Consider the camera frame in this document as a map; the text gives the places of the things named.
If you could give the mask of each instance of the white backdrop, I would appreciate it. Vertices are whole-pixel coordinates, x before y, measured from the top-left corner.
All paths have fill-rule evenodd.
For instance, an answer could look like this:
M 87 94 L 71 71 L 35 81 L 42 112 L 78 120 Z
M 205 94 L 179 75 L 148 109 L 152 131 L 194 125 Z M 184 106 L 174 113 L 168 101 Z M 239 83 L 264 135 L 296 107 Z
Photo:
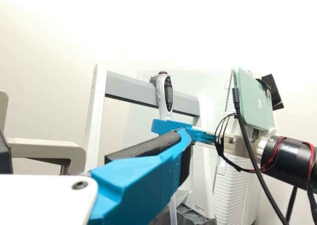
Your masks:
M 280 134 L 317 145 L 316 0 L 0 0 L 5 134 L 82 145 L 95 63 L 137 70 L 242 66 L 274 74 Z M 106 101 L 102 143 L 121 145 L 129 105 Z M 16 172 L 58 168 L 15 161 Z M 266 179 L 285 211 L 291 186 Z M 299 191 L 291 224 L 312 224 Z M 259 224 L 279 224 L 262 196 Z

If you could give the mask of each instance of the black object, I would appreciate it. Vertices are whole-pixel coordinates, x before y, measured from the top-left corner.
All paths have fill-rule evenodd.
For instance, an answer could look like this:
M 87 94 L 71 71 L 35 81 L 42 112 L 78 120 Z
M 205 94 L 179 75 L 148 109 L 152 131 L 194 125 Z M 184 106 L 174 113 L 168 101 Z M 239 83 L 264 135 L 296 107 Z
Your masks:
M 240 104 L 239 104 L 239 101 L 238 99 L 236 98 L 236 96 L 239 95 L 239 89 L 234 87 L 232 88 L 232 95 L 233 95 L 233 103 L 234 103 L 234 107 L 236 109 L 236 112 L 237 112 L 237 116 L 238 116 L 238 121 L 239 121 L 239 125 L 240 125 L 240 128 L 241 128 L 241 132 L 242 132 L 242 136 L 243 136 L 243 139 L 244 139 L 244 142 L 246 144 L 246 147 L 247 147 L 247 150 L 248 150 L 248 153 L 249 153 L 249 156 L 250 156 L 250 159 L 251 159 L 251 163 L 254 167 L 254 170 L 256 172 L 256 175 L 259 179 L 259 182 L 263 188 L 263 191 L 267 197 L 267 199 L 269 200 L 269 202 L 271 203 L 274 211 L 276 212 L 278 218 L 280 219 L 280 221 L 283 223 L 283 225 L 288 225 L 288 222 L 286 220 L 286 218 L 283 216 L 280 208 L 278 207 L 276 201 L 274 200 L 271 192 L 269 191 L 267 185 L 266 185 L 266 182 L 264 181 L 263 179 L 263 176 L 261 174 L 261 171 L 259 169 L 259 166 L 258 166 L 258 163 L 256 161 L 256 158 L 253 154 L 253 151 L 252 151 L 252 147 L 251 147 L 251 144 L 250 144 L 250 141 L 249 141 L 249 138 L 248 138 L 248 134 L 247 134 L 247 131 L 246 131 L 246 128 L 245 128 L 245 125 L 244 125 L 244 121 L 243 121 L 243 118 L 242 118 L 242 115 L 241 115 L 241 112 L 240 112 Z
M 118 159 L 156 156 L 159 153 L 179 143 L 180 140 L 180 135 L 176 131 L 172 131 L 153 138 L 149 141 L 106 155 L 105 164 Z M 181 185 L 189 175 L 189 164 L 192 145 L 193 143 L 191 142 L 182 153 L 179 185 Z
M 297 194 L 297 187 L 294 186 L 294 187 L 293 187 L 293 190 L 292 190 L 291 197 L 290 197 L 289 202 L 288 202 L 288 206 L 287 206 L 286 220 L 287 220 L 288 222 L 289 222 L 290 219 L 291 219 L 291 214 L 292 214 L 292 211 L 293 211 L 296 194 Z
M 170 77 L 167 77 L 164 82 L 164 94 L 167 110 L 170 112 L 173 106 L 173 87 Z
M 284 108 L 284 104 L 282 102 L 281 96 L 278 92 L 274 77 L 272 74 L 262 76 L 262 81 L 265 83 L 267 86 L 269 86 L 269 91 L 271 93 L 271 100 L 272 100 L 272 106 L 273 110 L 279 110 Z
M 264 165 L 279 136 L 272 136 L 263 151 L 261 165 Z M 264 173 L 278 180 L 282 180 L 303 190 L 307 190 L 307 173 L 311 151 L 302 141 L 286 138 L 281 142 L 278 158 L 273 168 Z M 313 191 L 317 193 L 317 169 L 312 172 Z
M 0 174 L 13 174 L 11 150 L 0 128 Z

